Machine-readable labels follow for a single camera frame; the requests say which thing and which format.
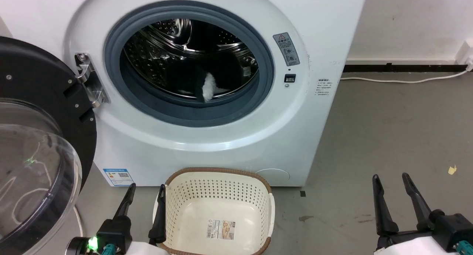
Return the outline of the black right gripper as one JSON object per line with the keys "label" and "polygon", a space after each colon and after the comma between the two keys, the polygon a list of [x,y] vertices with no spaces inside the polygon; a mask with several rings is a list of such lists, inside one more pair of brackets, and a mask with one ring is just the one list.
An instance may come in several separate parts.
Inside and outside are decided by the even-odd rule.
{"label": "black right gripper", "polygon": [[472,223],[462,214],[445,215],[431,209],[407,173],[402,173],[417,218],[417,230],[399,232],[392,220],[380,177],[372,177],[376,232],[380,236],[374,255],[471,255]]}

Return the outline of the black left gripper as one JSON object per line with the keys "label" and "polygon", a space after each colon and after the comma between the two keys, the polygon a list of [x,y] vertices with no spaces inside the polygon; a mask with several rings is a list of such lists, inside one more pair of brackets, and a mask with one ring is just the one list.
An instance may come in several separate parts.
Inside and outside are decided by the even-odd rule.
{"label": "black left gripper", "polygon": [[135,196],[136,184],[128,187],[113,219],[106,219],[96,235],[91,238],[75,237],[67,245],[68,255],[162,255],[157,245],[167,240],[166,234],[166,186],[161,184],[157,195],[157,209],[149,242],[132,240],[129,206]]}

